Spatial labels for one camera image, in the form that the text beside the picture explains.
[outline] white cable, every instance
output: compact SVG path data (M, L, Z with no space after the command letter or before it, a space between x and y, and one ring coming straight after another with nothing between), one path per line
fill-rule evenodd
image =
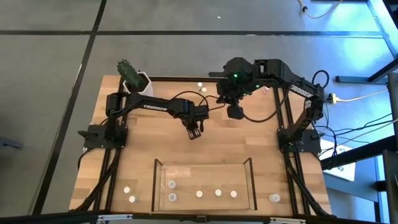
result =
M374 93L370 93L370 94L368 94L368 95L360 96L360 97L353 98L353 99L350 99L350 100L342 100L342 99L336 97L336 101L337 101L337 102L339 102L339 101L340 101L340 102L351 102L351 101L360 100L360 99L363 99L363 98L365 98L365 97L372 96L372 95L375 95L375 94L378 94L378 93L382 93L382 92L387 91L387 90L388 90L388 89L379 90L379 91L376 91L376 92L374 92Z
M383 125L383 126L381 126L381 127L379 127L379 128L376 128L376 129L373 129L373 130L368 131L368 132L366 132L366 133L360 134L359 136L356 136L355 138L351 138L350 140L347 140L347 141L345 141L345 142L343 142L343 143L341 143L341 144L338 144L337 146L340 146L340 145L342 145L342 144L346 144L347 142L349 142L349 141L351 141L351 140L354 140L354 139L356 139L356 138L359 138L359 137L361 137L361 136L364 136L365 134L372 133L373 131L377 131L378 129L382 129L382 128L384 128L384 127L386 127L386 126L388 126L388 125L390 125L390 124L393 124L393 123L395 123L395 122L397 122L397 121L398 121L398 119L395 119L395 120L393 120L393 121L391 121L391 122L389 122L389 123L387 123L387 124L385 124L385 125Z
M306 13L306 15L307 15L309 18L311 18L311 19L319 19L319 18L321 18L321 17L327 15L327 14L328 14L329 12L331 12L332 10L334 10L343 0L340 0L337 4L335 4L332 8L330 8L329 11L327 11L326 13L324 13L323 15L320 15L320 16L311 16L311 15L308 13L308 6L305 6L305 5L304 5L304 2L303 2L302 0L298 0L298 1L300 2L300 5L301 5L302 9L304 9L304 8L306 7L306 9L304 9L304 12Z

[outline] white bottle cap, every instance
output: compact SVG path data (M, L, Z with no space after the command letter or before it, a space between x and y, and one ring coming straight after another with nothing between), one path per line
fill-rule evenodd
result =
M171 189L174 189L174 188L176 188L176 186L177 186L177 184L175 183L174 180L170 180L170 181L167 183L167 185L168 185Z
M130 197L129 197L129 201L130 201L131 203L138 202L138 197L136 197L136 196L130 196Z
M231 197L236 198L236 196L238 196L238 193L236 193L236 191L231 191Z
M177 200L177 195L175 193L169 194L169 200L175 202Z
M203 192L201 190L197 191L197 197L201 198L203 196Z
M130 192L130 188L129 188L129 187L125 187L123 191L124 191L124 193L126 193L126 194L127 194L127 193L129 193L129 192Z
M269 196L269 200L271 202L279 202L280 201L280 196L279 194L272 194Z
M217 189L215 193L216 193L216 196L218 196L218 197L221 196L221 190L220 189Z

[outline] logo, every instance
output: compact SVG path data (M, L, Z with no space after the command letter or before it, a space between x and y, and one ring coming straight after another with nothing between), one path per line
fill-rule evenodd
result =
M158 107L158 106L144 105L144 108L151 109L151 110L167 111L167 108L161 108L161 107Z
M294 92L296 92L296 93L298 93L299 95L302 95L302 96L306 96L306 97L313 96L311 93L309 93L309 92L307 92L305 90L302 90L302 89L300 89L299 87L297 87L295 85L292 85L291 90L293 90Z

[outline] wooden table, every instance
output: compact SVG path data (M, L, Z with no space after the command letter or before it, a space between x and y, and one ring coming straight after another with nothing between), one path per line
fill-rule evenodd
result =
M106 96L117 92L120 76L106 75L95 106L92 122L99 124L105 119ZM205 83L208 95L216 94L216 83ZM197 90L196 82L153 82L154 95L171 98L185 90ZM180 96L198 104L201 100L194 94ZM303 98L290 93L293 117L296 120L303 111ZM219 106L211 98L210 108ZM275 111L273 91L263 94L256 91L241 101L245 113L253 119L262 119ZM285 126L287 118L283 106ZM134 110L128 115L129 133L126 147L122 150L114 188L112 212L152 213L152 178L154 159L168 164L241 164L252 158L256 187L257 210L200 210L155 213L196 215L256 215L291 216L289 188L282 153L279 151L276 130L277 116L265 123L252 123L246 119L229 119L226 108L210 111L204 122L202 137L189 140L186 129L179 119L169 114L152 110ZM316 201L328 213L331 212L320 163L311 153L301 153L305 183ZM76 208L89 195L98 182L104 149L94 149L82 160L77 176L70 208ZM130 193L124 193L129 186ZM105 186L100 208L104 208L108 187ZM300 190L295 186L298 210L303 213ZM279 203L269 200L270 194L279 194ZM129 196L139 197L130 203Z

